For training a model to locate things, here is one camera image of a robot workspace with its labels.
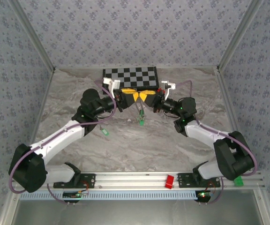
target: gray marble table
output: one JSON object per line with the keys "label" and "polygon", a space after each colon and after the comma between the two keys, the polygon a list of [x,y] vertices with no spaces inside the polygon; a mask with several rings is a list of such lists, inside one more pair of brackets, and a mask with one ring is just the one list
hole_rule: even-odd
{"label": "gray marble table", "polygon": [[[225,106],[212,68],[158,68],[159,81],[193,82],[193,97],[197,104],[197,117],[214,128],[231,131]],[[64,126],[80,105],[83,92],[97,88],[94,80],[102,77],[102,69],[56,70],[47,96],[36,141]],[[189,95],[185,84],[172,91],[171,98]],[[163,113],[153,113],[145,107],[145,124],[140,126],[135,105],[119,111],[100,126],[63,151],[51,165],[71,162],[82,171],[190,171],[201,162],[214,157],[214,150],[198,140],[178,134],[175,119]]]}

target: checkerboard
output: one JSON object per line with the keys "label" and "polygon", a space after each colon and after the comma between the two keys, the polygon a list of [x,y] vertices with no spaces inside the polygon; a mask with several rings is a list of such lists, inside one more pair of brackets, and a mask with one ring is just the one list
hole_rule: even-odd
{"label": "checkerboard", "polygon": [[103,77],[120,80],[121,88],[141,90],[157,90],[159,88],[156,67],[135,67],[103,69]]}

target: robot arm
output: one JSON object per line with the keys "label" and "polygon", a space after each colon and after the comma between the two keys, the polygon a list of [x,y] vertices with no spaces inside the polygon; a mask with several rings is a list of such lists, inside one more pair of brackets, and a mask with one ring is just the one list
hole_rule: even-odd
{"label": "robot arm", "polygon": [[175,85],[169,82],[163,83],[163,90],[141,92],[140,98],[148,106],[153,107],[155,113],[163,110],[166,113],[172,113],[178,116],[179,119],[174,121],[174,126],[178,133],[197,139],[215,151],[215,159],[204,162],[193,169],[197,183],[213,177],[222,176],[229,180],[234,180],[256,166],[249,153],[242,147],[244,146],[249,150],[240,132],[222,132],[201,124],[195,118],[195,99],[184,97],[179,101],[175,101],[168,98],[167,91],[169,89],[175,89]]}
{"label": "robot arm", "polygon": [[[119,82],[108,84],[120,112],[137,100],[138,93],[135,90],[115,89],[119,87]],[[70,163],[47,165],[47,163],[69,144],[91,132],[98,124],[98,115],[114,109],[112,98],[101,99],[95,89],[86,90],[80,103],[76,114],[64,127],[31,146],[21,144],[15,149],[9,175],[28,192],[38,190],[44,183],[71,182],[74,186],[79,182],[81,171],[74,165]]]}
{"label": "robot arm", "polygon": [[[199,123],[195,119],[196,104],[192,97],[184,97],[179,101],[168,98],[169,89],[175,89],[173,83],[163,82],[164,90],[146,90],[140,94],[132,89],[115,89],[119,87],[117,81],[115,83],[104,80],[104,83],[109,84],[111,95],[120,112],[130,107],[140,96],[148,106],[153,107],[155,113],[163,110],[178,116],[179,119],[174,121],[178,133],[195,138],[215,150],[214,160],[204,162],[193,169],[193,177],[197,184],[221,176],[234,180],[255,166],[244,148],[226,138],[231,136],[247,146],[241,133],[235,131],[229,134]],[[65,163],[51,166],[47,163],[70,143],[91,132],[98,123],[97,116],[111,112],[114,102],[111,97],[101,99],[95,89],[88,89],[83,93],[80,103],[76,114],[63,128],[31,146],[21,144],[16,148],[9,175],[28,192],[38,190],[44,183],[65,182],[75,187],[80,181],[81,171],[74,165]]]}

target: blue floral wallpaper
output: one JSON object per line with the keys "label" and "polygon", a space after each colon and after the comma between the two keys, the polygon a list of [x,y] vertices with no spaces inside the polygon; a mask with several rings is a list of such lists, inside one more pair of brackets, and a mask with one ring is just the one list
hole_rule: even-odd
{"label": "blue floral wallpaper", "polygon": [[217,65],[250,0],[20,0],[56,67]]}
{"label": "blue floral wallpaper", "polygon": [[270,194],[270,0],[257,12],[223,74]]}
{"label": "blue floral wallpaper", "polygon": [[0,0],[0,208],[14,149],[30,141],[49,77],[8,2]]}

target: metal frame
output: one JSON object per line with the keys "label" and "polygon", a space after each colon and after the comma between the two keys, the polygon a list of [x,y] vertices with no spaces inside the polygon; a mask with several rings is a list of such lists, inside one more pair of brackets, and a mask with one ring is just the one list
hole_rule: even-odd
{"label": "metal frame", "polygon": [[238,44],[242,40],[244,34],[246,33],[247,29],[249,28],[251,22],[253,21],[256,13],[258,12],[258,9],[262,5],[263,0],[251,0],[248,8],[246,9],[236,31],[234,32],[229,45],[227,46],[223,56],[220,59],[220,62],[218,63],[219,71],[223,71],[228,64],[228,62],[231,60]]}
{"label": "metal frame", "polygon": [[[91,193],[109,193],[109,191],[190,191],[190,190],[204,190],[204,188],[179,188],[178,173],[184,172],[90,172],[96,174],[95,188],[90,189]],[[167,175],[175,177],[173,188],[165,188]],[[254,195],[260,215],[264,225],[270,225],[270,202],[267,197],[264,182],[261,172],[257,172],[250,177],[242,177],[244,186],[237,187],[234,182],[224,178],[224,190],[254,190]],[[22,190],[23,188],[16,182],[13,182],[15,189]],[[52,191],[72,191],[78,189],[54,189]],[[39,192],[47,192],[46,187],[41,187]],[[7,199],[3,206],[0,216],[0,225],[10,225],[14,219],[15,210],[20,199],[20,195],[8,193]]]}
{"label": "metal frame", "polygon": [[[53,191],[53,194],[62,200],[76,200],[76,198],[63,198],[63,191]],[[195,191],[188,190],[162,190],[162,191],[104,191],[95,190],[83,193],[77,200],[196,200]],[[20,200],[54,200],[47,191],[23,193]]]}
{"label": "metal frame", "polygon": [[54,75],[54,71],[51,72],[49,80],[47,81],[47,85],[46,85],[46,88],[45,88],[45,93],[44,93],[42,101],[41,101],[39,113],[38,113],[38,116],[37,116],[37,119],[36,119],[36,122],[35,122],[35,125],[34,125],[34,130],[32,132],[32,136],[31,136],[31,139],[30,139],[30,144],[33,144],[35,142],[36,134],[37,134],[37,131],[39,129],[39,124],[40,124],[40,121],[41,121],[42,113],[43,113],[43,111],[45,109],[45,102],[46,102],[47,95],[48,95],[49,90],[50,90],[53,75]]}
{"label": "metal frame", "polygon": [[53,64],[52,64],[48,54],[46,53],[45,48],[43,47],[42,43],[40,42],[38,35],[36,34],[34,28],[32,27],[25,11],[23,10],[23,7],[21,6],[21,4],[19,3],[18,0],[8,0],[8,2],[10,4],[11,8],[13,9],[15,15],[17,16],[17,19],[19,20],[22,27],[24,28],[27,35],[29,36],[30,41],[34,45],[38,54],[40,55],[46,68],[50,72],[52,72],[53,71]]}
{"label": "metal frame", "polygon": [[219,86],[221,93],[222,93],[222,98],[223,98],[223,102],[225,105],[225,110],[226,110],[231,128],[232,128],[232,130],[240,131],[239,122],[238,122],[237,116],[235,114],[235,109],[234,109],[234,106],[232,104],[231,96],[228,92],[228,87],[225,83],[224,75],[222,74],[222,72],[218,72],[217,69],[215,69],[214,71],[215,71],[215,75],[217,78],[218,86]]}

